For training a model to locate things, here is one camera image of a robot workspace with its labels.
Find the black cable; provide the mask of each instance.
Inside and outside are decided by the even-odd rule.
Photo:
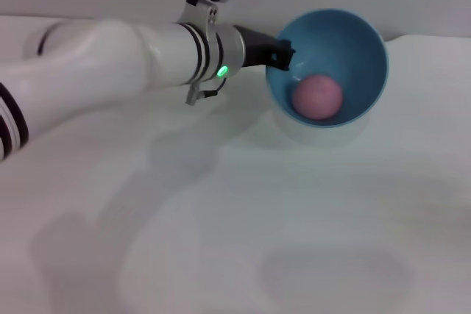
[[[226,85],[226,81],[227,81],[227,77],[225,77],[224,80],[222,80],[222,83],[217,89],[202,91],[202,99],[218,96],[219,91],[224,87],[224,85]]]

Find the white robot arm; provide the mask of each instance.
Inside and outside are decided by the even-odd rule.
[[[205,97],[200,82],[245,66],[288,70],[288,41],[217,24],[213,1],[224,0],[187,0],[180,20],[159,29],[123,21],[45,29],[32,58],[0,65],[0,159],[78,112],[148,89],[188,85],[193,105]]]

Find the table surface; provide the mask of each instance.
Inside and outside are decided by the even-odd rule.
[[[0,18],[0,58],[51,19]],[[9,314],[468,314],[471,39],[388,43],[371,113],[274,110],[263,71],[83,114],[0,165]]]

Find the pink ball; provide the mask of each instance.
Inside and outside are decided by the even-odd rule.
[[[294,109],[308,119],[327,119],[337,114],[344,100],[341,86],[325,75],[301,81],[292,96]]]

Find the green led light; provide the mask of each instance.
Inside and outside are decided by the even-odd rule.
[[[229,71],[229,68],[227,66],[223,66],[219,69],[218,71],[218,76],[223,77],[227,72]]]

